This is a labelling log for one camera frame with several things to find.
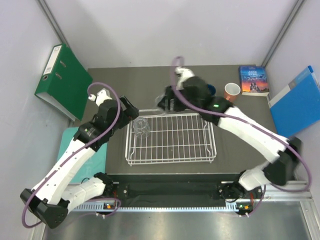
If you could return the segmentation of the dark blue mug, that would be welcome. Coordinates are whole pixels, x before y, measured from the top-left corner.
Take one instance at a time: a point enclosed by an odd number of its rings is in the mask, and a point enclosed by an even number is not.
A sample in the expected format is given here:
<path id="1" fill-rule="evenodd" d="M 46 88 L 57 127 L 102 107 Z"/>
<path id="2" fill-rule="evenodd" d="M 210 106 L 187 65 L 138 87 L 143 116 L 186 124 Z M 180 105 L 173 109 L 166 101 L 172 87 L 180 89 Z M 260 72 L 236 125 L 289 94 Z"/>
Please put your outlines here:
<path id="1" fill-rule="evenodd" d="M 216 94 L 216 88 L 212 84 L 208 84 L 207 88 L 212 96 Z"/>

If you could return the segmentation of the orange patterned mug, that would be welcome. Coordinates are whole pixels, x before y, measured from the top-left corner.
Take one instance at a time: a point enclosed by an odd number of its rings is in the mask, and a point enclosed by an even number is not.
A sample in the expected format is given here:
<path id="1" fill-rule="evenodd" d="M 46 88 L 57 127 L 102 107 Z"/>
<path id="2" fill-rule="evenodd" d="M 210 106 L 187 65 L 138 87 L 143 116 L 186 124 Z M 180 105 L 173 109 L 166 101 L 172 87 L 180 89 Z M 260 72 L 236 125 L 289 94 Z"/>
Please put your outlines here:
<path id="1" fill-rule="evenodd" d="M 241 88 L 236 83 L 230 82 L 224 86 L 224 98 L 230 102 L 234 102 L 240 93 Z"/>

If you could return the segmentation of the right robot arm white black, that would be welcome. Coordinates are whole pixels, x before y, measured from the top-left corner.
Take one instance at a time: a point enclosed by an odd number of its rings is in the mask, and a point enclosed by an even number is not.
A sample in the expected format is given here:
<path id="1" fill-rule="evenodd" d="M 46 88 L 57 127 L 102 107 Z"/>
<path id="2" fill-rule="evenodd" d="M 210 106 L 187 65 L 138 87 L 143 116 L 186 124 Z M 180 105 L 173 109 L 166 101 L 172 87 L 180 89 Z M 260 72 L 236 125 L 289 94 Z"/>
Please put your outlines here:
<path id="1" fill-rule="evenodd" d="M 259 125 L 229 100 L 212 95 L 208 84 L 197 76 L 188 78 L 179 92 L 203 120 L 236 135 L 265 157 L 265 163 L 240 173 L 233 185 L 237 197 L 245 198 L 265 184 L 285 186 L 293 177 L 302 147 L 299 138 L 286 138 Z"/>

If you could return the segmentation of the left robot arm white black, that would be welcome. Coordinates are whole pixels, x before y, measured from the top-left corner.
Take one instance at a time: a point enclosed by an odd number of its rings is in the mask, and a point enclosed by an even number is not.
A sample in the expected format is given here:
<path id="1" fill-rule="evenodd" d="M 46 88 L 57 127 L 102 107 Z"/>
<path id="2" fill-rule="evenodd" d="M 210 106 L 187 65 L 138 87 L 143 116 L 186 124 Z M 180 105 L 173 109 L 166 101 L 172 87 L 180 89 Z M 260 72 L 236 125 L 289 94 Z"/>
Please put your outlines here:
<path id="1" fill-rule="evenodd" d="M 139 110 L 125 96 L 112 99 L 98 93 L 91 94 L 89 100 L 98 106 L 92 120 L 78 127 L 64 154 L 43 180 L 20 194 L 24 203 L 21 221 L 25 228 L 29 228 L 26 223 L 27 211 L 49 228 L 55 229 L 73 209 L 93 198 L 110 198 L 117 207 L 121 205 L 116 199 L 113 180 L 103 172 L 67 188 L 84 163 L 110 140 L 115 131 L 139 116 Z"/>

